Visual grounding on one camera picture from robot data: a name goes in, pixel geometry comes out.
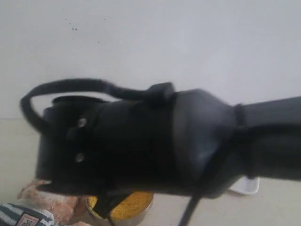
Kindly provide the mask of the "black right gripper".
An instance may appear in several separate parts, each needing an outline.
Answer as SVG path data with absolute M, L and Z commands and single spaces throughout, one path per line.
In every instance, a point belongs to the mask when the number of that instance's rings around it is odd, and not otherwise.
M 111 211 L 131 194 L 131 190 L 100 190 L 96 193 L 97 201 L 94 212 L 101 218 L 108 218 Z

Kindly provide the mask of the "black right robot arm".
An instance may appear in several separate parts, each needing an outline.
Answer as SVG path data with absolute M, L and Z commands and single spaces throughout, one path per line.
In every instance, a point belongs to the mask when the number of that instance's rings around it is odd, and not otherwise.
M 42 191 L 99 195 L 101 213 L 134 191 L 220 196 L 239 177 L 301 178 L 301 99 L 228 105 L 171 83 L 132 90 L 96 79 L 45 83 L 20 102 L 40 133 Z

